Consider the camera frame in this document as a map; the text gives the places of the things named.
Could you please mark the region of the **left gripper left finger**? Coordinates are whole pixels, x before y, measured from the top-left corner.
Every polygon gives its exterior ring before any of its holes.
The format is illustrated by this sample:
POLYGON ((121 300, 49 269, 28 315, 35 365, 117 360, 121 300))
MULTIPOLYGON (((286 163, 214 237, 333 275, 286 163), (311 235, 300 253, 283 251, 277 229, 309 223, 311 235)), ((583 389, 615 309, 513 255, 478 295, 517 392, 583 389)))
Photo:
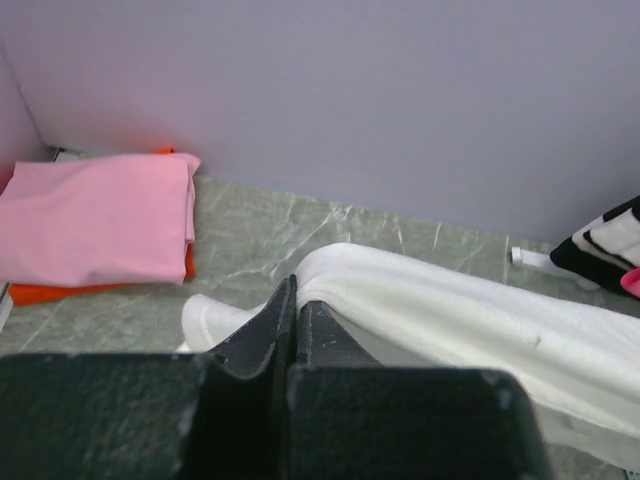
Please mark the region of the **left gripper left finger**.
POLYGON ((1 360, 5 479, 282 479, 294 277, 199 354, 1 360))

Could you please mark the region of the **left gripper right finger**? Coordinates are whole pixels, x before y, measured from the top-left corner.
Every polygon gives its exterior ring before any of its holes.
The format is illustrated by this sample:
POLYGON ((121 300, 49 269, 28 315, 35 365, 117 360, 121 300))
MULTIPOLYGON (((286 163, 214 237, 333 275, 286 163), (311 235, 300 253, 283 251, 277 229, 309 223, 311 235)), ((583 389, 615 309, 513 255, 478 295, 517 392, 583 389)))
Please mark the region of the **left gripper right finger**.
POLYGON ((492 369, 389 367, 325 304, 297 320, 287 381, 292 479, 549 479, 531 401, 492 369))

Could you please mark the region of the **cream white t-shirt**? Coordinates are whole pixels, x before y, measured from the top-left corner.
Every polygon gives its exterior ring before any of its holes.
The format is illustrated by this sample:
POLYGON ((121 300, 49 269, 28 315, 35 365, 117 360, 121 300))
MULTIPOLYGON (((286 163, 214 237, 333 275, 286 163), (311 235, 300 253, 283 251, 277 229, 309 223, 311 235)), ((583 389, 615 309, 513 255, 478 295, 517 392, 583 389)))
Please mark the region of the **cream white t-shirt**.
POLYGON ((505 371, 547 442, 638 469, 637 318, 349 243, 295 275, 298 305, 326 304, 380 362, 505 371))

